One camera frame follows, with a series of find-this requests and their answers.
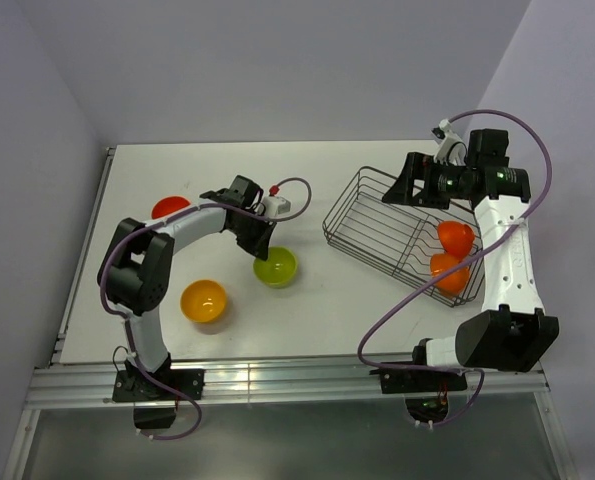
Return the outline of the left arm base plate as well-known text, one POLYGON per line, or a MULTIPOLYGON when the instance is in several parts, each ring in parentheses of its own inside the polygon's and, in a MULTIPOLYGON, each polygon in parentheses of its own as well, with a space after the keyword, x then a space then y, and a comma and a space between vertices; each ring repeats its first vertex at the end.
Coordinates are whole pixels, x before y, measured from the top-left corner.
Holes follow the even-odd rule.
MULTIPOLYGON (((203 392, 203 369, 172 369, 156 374, 155 379, 176 392, 193 400, 200 400, 203 392)), ((178 403, 182 397, 148 380, 132 365, 116 374, 112 401, 133 405, 133 422, 136 428, 160 431, 170 428, 177 417, 178 403)))

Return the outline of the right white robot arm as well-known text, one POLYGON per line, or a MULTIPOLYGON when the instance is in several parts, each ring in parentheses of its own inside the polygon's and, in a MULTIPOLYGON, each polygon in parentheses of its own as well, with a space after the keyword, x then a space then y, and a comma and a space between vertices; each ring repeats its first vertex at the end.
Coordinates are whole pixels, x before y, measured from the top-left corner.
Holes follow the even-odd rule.
POLYGON ((505 130, 476 130, 468 142, 443 121, 433 131, 438 151, 407 155, 401 174, 383 195, 386 204, 446 210, 469 202, 478 225, 485 292, 481 312, 452 337, 423 340, 410 365, 412 383, 429 390, 444 368, 527 372, 559 334, 546 314, 533 274, 527 215, 533 202, 526 171, 509 165, 505 130))

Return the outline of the red-orange plastic bowl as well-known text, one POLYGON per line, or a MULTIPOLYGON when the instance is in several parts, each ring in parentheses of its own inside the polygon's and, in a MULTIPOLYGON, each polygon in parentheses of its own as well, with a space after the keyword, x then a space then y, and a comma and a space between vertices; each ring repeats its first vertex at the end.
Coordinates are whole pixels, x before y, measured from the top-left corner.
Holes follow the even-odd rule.
POLYGON ((445 252, 462 260, 473 247, 475 234, 472 228, 457 221, 443 221, 437 226, 437 235, 445 252))

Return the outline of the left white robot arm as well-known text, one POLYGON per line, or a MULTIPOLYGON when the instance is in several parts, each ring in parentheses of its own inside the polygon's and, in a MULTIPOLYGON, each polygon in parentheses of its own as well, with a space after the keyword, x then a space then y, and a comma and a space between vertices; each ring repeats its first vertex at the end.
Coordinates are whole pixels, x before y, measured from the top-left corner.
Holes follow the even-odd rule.
POLYGON ((123 319, 129 362, 141 369, 136 388, 160 399, 172 386, 163 368, 170 353, 163 341, 159 305, 166 296, 173 257, 192 243, 229 231, 257 259, 268 258, 275 223, 256 214, 261 187, 236 176, 228 188, 200 195, 198 203, 157 221, 122 220, 98 273, 103 308, 123 319))

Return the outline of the lime green bowl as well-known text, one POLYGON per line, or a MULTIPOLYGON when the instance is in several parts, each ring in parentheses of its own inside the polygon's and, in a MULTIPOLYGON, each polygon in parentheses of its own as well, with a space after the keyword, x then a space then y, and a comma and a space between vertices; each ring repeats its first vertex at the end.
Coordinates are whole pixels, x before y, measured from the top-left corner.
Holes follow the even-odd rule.
POLYGON ((295 277, 297 270, 297 257, 286 247, 270 247, 266 260, 255 259, 253 261, 253 272, 256 278, 270 288, 287 287, 295 277))

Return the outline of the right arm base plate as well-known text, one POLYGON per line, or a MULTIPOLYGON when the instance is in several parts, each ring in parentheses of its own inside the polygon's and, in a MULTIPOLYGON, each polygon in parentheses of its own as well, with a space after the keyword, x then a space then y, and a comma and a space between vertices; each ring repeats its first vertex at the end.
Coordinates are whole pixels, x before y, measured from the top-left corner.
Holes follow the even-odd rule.
POLYGON ((429 429, 448 418, 448 394, 468 388, 466 379, 455 373, 376 368, 370 374, 378 377, 382 394, 403 395, 413 423, 429 429))

